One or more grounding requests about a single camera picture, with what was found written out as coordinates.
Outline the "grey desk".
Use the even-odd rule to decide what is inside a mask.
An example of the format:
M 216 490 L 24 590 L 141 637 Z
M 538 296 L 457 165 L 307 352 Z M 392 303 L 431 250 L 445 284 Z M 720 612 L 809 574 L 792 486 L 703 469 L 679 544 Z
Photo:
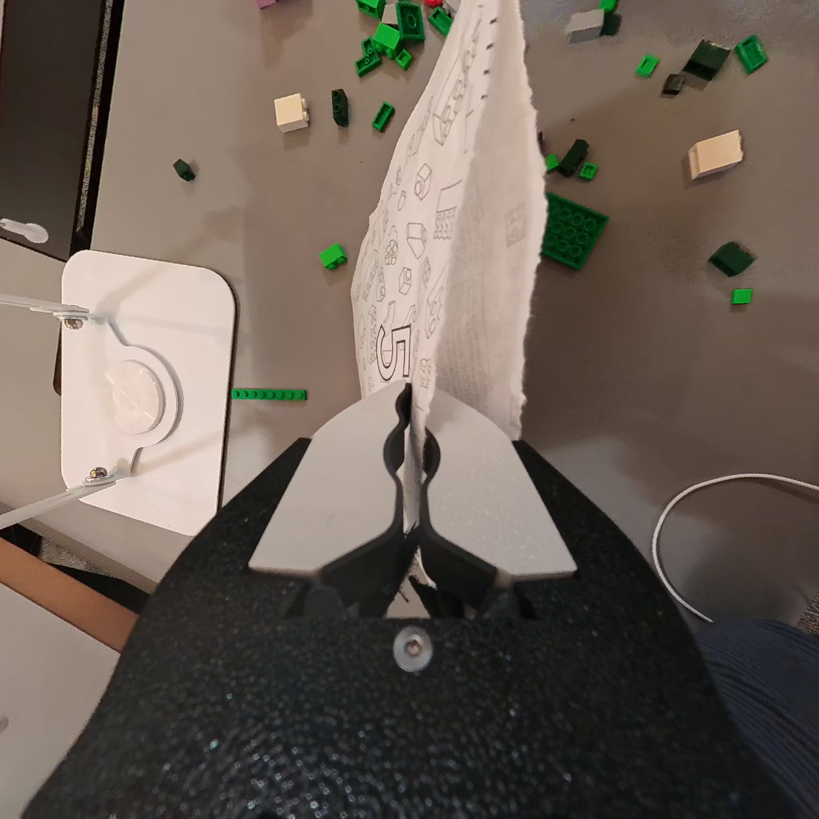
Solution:
M 608 214 L 583 270 L 538 265 L 523 439 L 649 556 L 661 508 L 690 484 L 817 484 L 817 2 L 620 2 L 617 36 L 569 44 L 589 7 L 523 10 L 537 131 L 559 155 L 586 139 L 600 167 L 549 187 Z M 234 405 L 224 501 L 360 396 L 355 257 L 442 48 L 428 31 L 408 72 L 358 80 L 370 29 L 353 2 L 124 7 L 92 248 L 219 272 L 238 301 L 233 382 L 309 393 Z M 770 61 L 746 75 L 734 46 L 753 34 Z M 702 39 L 730 49 L 710 82 L 681 72 Z M 644 55 L 659 58 L 649 78 Z M 671 73 L 685 89 L 663 97 Z M 273 100 L 290 94 L 311 121 L 284 134 Z M 377 133 L 384 100 L 396 111 Z M 691 180 L 688 150 L 734 129 L 744 160 Z M 708 264 L 727 241 L 756 257 L 736 277 Z M 346 264 L 324 270 L 333 243 Z M 734 289 L 751 304 L 732 306 Z

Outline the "dark green slope brick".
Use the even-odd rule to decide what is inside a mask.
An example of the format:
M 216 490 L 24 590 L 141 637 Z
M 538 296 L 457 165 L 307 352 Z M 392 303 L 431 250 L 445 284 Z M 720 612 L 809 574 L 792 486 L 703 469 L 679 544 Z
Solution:
M 725 277 L 742 274 L 754 260 L 756 257 L 737 241 L 724 243 L 708 257 L 708 264 Z

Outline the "large cream brick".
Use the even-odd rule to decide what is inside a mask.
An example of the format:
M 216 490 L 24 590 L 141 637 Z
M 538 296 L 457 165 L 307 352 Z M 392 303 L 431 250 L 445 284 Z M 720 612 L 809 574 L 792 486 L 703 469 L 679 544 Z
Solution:
M 734 168 L 744 160 L 742 134 L 739 129 L 696 141 L 686 153 L 691 180 Z

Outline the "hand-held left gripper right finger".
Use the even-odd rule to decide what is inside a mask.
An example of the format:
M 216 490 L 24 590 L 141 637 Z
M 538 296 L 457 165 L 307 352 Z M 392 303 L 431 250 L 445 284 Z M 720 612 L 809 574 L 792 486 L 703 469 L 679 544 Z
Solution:
M 426 418 L 421 522 L 438 549 L 481 581 L 569 578 L 576 573 L 513 440 L 472 406 L 438 389 Z

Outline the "white table with wooden edge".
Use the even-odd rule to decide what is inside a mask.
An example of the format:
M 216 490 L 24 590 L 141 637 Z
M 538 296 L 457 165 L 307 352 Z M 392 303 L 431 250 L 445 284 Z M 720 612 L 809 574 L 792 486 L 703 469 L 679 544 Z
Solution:
M 85 729 L 137 615 L 2 540 L 2 817 Z

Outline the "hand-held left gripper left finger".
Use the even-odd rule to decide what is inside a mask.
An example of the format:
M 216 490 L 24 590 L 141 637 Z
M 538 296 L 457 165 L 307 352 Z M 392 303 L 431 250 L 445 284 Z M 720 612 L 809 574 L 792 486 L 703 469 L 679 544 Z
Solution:
M 397 476 L 413 388 L 392 382 L 326 422 L 287 484 L 250 569 L 323 585 L 391 585 L 409 557 Z

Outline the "black rectangular panel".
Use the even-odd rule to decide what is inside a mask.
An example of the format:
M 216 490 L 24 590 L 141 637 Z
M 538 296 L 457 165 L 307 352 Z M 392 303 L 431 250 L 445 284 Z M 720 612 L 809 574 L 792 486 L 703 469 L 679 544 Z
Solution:
M 124 2 L 2 2 L 2 240 L 66 262 L 90 248 Z

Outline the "large green studded plate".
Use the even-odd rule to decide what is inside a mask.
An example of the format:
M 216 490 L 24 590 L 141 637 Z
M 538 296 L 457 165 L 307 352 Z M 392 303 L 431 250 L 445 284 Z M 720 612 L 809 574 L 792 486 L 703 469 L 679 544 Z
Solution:
M 540 257 L 581 270 L 608 226 L 608 216 L 554 192 L 547 192 L 545 199 Z

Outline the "white paper bag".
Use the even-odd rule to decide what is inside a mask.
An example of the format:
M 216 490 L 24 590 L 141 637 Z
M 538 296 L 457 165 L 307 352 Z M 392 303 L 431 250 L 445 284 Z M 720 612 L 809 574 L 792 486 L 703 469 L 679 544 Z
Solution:
M 525 335 L 547 223 L 520 2 L 462 2 L 397 138 L 352 281 L 362 396 L 413 384 L 404 529 L 435 391 L 521 435 Z

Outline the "person's torso in ribbed sweater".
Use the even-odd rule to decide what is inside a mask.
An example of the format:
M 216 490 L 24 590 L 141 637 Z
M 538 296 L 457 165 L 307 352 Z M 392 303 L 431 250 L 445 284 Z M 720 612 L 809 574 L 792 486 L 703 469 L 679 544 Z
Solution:
M 817 817 L 817 636 L 776 620 L 693 632 L 746 743 L 798 817 Z

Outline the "white square brick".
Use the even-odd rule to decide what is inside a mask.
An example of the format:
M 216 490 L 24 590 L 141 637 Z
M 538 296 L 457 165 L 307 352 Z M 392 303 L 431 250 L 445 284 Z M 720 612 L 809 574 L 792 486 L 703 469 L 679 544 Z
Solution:
M 273 100 L 275 124 L 284 133 L 301 131 L 309 126 L 309 107 L 301 94 L 277 97 Z

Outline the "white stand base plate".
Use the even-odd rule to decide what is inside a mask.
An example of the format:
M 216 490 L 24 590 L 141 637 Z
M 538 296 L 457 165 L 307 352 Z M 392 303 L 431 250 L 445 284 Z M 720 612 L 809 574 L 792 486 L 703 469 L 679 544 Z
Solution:
M 10 510 L 2 529 L 80 500 L 195 535 L 221 496 L 236 301 L 202 267 L 78 252 L 61 301 L 2 294 L 61 323 L 66 490 Z

